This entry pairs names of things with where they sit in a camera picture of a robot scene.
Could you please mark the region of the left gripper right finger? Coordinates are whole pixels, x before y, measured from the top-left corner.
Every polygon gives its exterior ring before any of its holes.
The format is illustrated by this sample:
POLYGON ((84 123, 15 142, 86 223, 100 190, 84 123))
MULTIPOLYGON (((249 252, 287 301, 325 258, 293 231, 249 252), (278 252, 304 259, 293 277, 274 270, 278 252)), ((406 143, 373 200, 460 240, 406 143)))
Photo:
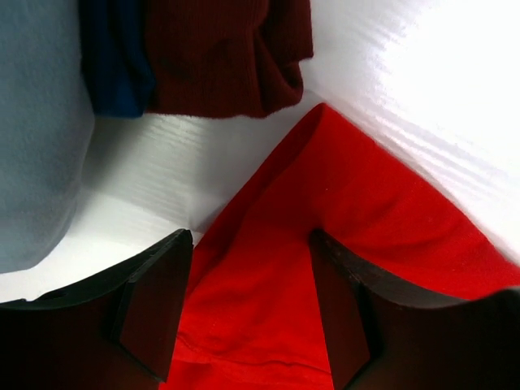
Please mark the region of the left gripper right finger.
POLYGON ((336 389, 516 389, 519 291, 464 300, 419 287, 326 232, 309 248, 336 389))

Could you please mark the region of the red t shirt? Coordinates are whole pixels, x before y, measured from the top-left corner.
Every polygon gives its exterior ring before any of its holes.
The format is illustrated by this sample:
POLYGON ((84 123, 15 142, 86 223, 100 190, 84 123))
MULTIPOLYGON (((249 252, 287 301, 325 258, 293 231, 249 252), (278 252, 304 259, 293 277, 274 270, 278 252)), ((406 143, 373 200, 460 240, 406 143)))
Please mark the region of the red t shirt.
POLYGON ((307 245, 316 228, 439 293, 519 282, 450 200, 320 104, 198 243, 166 388, 332 387, 307 245))

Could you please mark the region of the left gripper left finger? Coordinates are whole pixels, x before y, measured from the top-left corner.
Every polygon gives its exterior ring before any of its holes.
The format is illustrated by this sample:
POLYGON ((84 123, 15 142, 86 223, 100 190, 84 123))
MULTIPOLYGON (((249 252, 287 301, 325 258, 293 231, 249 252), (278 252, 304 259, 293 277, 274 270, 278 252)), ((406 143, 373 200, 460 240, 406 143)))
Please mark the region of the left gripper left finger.
POLYGON ((1 386, 157 389, 167 381, 193 256, 180 229, 35 301, 1 306, 1 386))

